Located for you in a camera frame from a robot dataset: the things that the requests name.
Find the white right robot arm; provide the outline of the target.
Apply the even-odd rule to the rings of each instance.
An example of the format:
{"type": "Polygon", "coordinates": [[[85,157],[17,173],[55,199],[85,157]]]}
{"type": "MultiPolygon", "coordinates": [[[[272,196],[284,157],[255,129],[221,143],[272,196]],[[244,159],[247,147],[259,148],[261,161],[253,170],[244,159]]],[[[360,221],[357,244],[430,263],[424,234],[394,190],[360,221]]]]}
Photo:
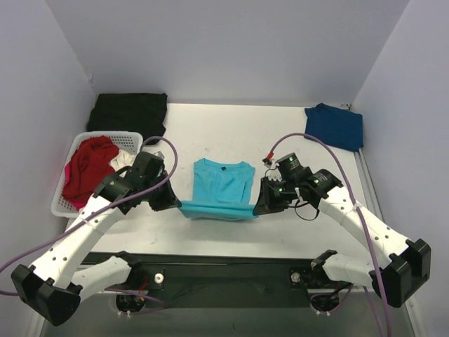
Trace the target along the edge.
{"type": "Polygon", "coordinates": [[[333,219],[371,255],[370,260],[344,256],[329,249],[310,263],[318,286],[332,281],[371,286],[393,308],[401,307],[430,276],[431,247],[396,232],[366,207],[351,200],[349,189],[326,169],[313,172],[296,154],[263,159],[267,170],[260,181],[254,216],[312,206],[333,219]]]}

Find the turquoise t-shirt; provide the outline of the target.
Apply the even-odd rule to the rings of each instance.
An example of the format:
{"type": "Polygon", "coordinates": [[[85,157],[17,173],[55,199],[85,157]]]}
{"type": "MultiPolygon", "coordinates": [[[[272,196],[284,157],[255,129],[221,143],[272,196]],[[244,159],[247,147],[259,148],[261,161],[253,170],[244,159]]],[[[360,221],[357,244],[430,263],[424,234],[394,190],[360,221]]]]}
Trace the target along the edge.
{"type": "Polygon", "coordinates": [[[254,220],[250,204],[255,168],[245,161],[225,164],[203,158],[194,162],[192,200],[183,201],[185,218],[254,220]]]}

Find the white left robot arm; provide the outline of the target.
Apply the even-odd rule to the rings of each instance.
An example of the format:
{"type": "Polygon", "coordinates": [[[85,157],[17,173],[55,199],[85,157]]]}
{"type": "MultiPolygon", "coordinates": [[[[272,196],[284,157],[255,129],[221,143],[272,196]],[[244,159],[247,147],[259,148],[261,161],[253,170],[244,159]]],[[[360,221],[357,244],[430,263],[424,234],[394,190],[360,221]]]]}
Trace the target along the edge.
{"type": "Polygon", "coordinates": [[[160,152],[141,152],[132,166],[104,177],[63,237],[33,263],[12,271],[21,301],[53,326],[60,326],[97,292],[116,284],[137,287],[142,280],[140,263],[129,253],[116,253],[85,270],[79,266],[100,238],[142,202],[153,211],[180,207],[170,176],[160,152]]]}

